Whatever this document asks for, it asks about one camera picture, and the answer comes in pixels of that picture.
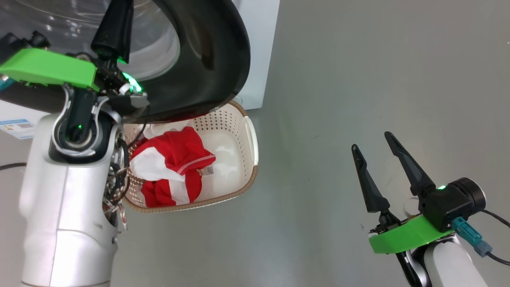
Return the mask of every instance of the laundry basket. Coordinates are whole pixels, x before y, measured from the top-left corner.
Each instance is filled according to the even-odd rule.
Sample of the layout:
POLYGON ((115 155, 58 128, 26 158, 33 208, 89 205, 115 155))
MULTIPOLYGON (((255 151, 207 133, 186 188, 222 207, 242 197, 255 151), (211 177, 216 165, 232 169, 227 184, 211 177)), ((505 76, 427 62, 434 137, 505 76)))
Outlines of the laundry basket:
MULTIPOLYGON (((167 212, 216 204, 243 194, 255 181, 258 171, 259 147, 257 135, 246 111, 236 102, 193 119, 203 146, 216 155, 212 164, 214 174, 202 176, 202 191, 190 204, 149 208, 140 191, 142 179, 128 175, 131 180, 124 202, 139 212, 167 212)), ((126 141, 131 142, 140 125, 124 125, 126 141)))

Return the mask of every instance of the wires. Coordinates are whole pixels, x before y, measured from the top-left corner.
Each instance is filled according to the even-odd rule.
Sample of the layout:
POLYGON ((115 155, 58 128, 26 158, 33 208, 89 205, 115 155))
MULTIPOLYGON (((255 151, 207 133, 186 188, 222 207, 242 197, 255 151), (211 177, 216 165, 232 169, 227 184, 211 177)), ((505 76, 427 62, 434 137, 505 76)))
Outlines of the wires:
MULTIPOLYGON (((503 223, 504 225, 506 225, 506 226, 508 226, 510 228, 510 223, 507 220, 503 219, 501 216, 499 216, 499 215, 497 215, 497 214, 495 214, 493 212, 490 212, 488 210, 476 207, 476 206, 474 206, 473 209, 476 210, 476 211, 480 211, 480 212, 486 213, 486 214, 494 217, 495 219, 499 220, 501 223, 503 223)), ((503 260, 503 259, 499 258, 498 256, 492 254, 491 252, 487 252, 486 254, 487 254, 488 257, 490 257, 494 261, 497 261, 497 262, 499 262, 501 264, 510 266, 510 261, 503 260)))
POLYGON ((117 190, 122 186, 122 180, 121 180, 121 176, 120 176, 121 174, 119 172, 120 166, 118 164, 112 162, 112 163, 110 163, 110 167, 113 170, 113 175, 111 177, 108 177, 108 179, 115 178, 115 185, 113 186, 112 190, 117 190))
POLYGON ((497 262, 499 262, 501 264, 505 264, 505 265, 510 266, 510 261, 503 260, 503 259, 499 258, 498 256, 492 254, 491 252, 487 252, 486 254, 491 259, 493 259, 493 260, 495 260, 495 261, 497 261, 497 262))
POLYGON ((115 206, 117 204, 119 204, 119 202, 126 196, 126 194, 128 193, 128 190, 129 190, 129 186, 131 184, 131 179, 129 177, 127 177, 127 183, 126 183, 126 186, 124 188, 124 191, 120 194, 120 196, 118 198, 114 198, 113 201, 112 201, 112 204, 115 206))
POLYGON ((473 207, 474 210, 476 211, 480 211, 480 212, 483 212, 483 213, 486 213, 492 217, 494 217, 495 219, 499 220, 501 223, 503 223, 504 225, 508 226, 510 228, 510 222, 506 221, 505 219, 503 219, 501 216, 495 214, 495 213, 492 213, 488 210, 485 210, 485 209, 481 209, 479 207, 473 207))
POLYGON ((138 141, 138 139, 140 138, 140 136, 142 136, 143 134, 143 131, 145 130, 145 127, 147 126, 147 120, 148 120, 148 116, 149 116, 149 111, 150 111, 150 105, 147 106, 145 108, 145 120, 143 121, 143 127, 142 129, 140 130, 140 132, 136 135, 135 139, 133 139, 133 141, 129 144, 128 148, 131 148, 132 146, 135 145, 135 143, 138 141))
POLYGON ((17 162, 17 163, 0 165, 0 171, 12 169, 12 168, 19 168, 21 166, 27 166, 27 163, 26 162, 17 162))
POLYGON ((119 142, 120 146, 124 150, 124 168, 127 169, 129 167, 129 146, 123 139, 119 139, 119 142))

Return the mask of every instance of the red and white cloth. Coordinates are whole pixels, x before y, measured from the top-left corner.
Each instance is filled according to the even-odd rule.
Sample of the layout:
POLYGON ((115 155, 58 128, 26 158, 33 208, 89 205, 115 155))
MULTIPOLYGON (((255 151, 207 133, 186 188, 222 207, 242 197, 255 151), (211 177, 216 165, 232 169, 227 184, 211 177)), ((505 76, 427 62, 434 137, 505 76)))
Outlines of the red and white cloth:
POLYGON ((202 190, 198 170, 215 160, 196 131, 185 127, 144 140, 130 167, 134 176, 146 180, 141 191, 147 207, 173 206, 195 201, 202 190))

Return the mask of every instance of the gray floor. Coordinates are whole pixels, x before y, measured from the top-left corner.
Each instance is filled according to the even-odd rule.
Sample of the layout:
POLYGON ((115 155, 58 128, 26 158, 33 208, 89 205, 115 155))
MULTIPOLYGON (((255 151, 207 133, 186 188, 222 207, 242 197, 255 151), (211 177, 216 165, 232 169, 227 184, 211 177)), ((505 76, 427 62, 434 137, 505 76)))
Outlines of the gray floor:
MULTIPOLYGON (((386 130, 436 183, 471 177, 488 209, 510 218, 508 11, 507 0, 282 0, 264 107, 250 113, 256 182, 211 207, 128 210, 112 286, 407 286, 393 256, 371 252, 377 215, 350 154, 357 143, 402 218, 411 194, 386 130)), ((3 160, 23 158, 14 140, 2 146, 3 160)), ((18 282, 22 174, 0 176, 12 190, 0 206, 0 272, 18 282)), ((508 230, 483 214, 470 222, 509 260, 508 230)), ((508 267, 469 252, 489 286, 508 285, 508 267)))

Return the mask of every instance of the green bracket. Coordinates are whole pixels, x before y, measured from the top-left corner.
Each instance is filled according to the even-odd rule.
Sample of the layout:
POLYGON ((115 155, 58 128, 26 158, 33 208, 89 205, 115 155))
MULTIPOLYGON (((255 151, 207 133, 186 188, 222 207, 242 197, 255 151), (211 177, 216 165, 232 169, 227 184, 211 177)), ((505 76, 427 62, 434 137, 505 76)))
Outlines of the green bracket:
POLYGON ((94 84, 96 71, 91 62, 37 48, 23 49, 0 66, 0 74, 16 81, 43 85, 69 83, 99 91, 94 84))
POLYGON ((377 254, 399 253, 427 245, 453 231, 439 232, 423 215, 404 225, 369 238, 377 254))

